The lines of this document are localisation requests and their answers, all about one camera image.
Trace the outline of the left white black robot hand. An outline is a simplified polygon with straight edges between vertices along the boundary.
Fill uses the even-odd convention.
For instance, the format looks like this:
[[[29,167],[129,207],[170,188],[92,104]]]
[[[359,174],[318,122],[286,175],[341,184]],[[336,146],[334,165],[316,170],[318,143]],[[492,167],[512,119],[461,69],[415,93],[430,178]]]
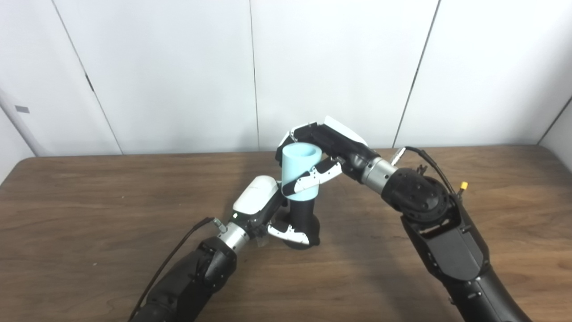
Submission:
[[[238,251],[250,240],[265,244],[272,236],[292,249],[319,246],[320,222],[314,214],[317,191],[284,196],[280,181],[255,177],[235,201],[231,218],[219,238]]]

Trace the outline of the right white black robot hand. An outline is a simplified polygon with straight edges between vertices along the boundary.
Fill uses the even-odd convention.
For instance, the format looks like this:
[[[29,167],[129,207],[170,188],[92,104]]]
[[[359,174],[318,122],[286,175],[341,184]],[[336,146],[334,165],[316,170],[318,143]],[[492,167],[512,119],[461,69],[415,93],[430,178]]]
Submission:
[[[380,155],[370,149],[360,136],[335,119],[327,116],[323,124],[307,123],[287,132],[275,155],[280,167],[285,166],[286,157],[283,153],[286,147],[292,147],[294,143],[316,145],[327,155],[327,159],[312,165],[302,174],[295,175],[292,181],[283,180],[282,193],[285,196],[294,196],[319,187],[340,174],[345,174],[382,195],[386,176],[377,173],[375,169],[381,160]]]

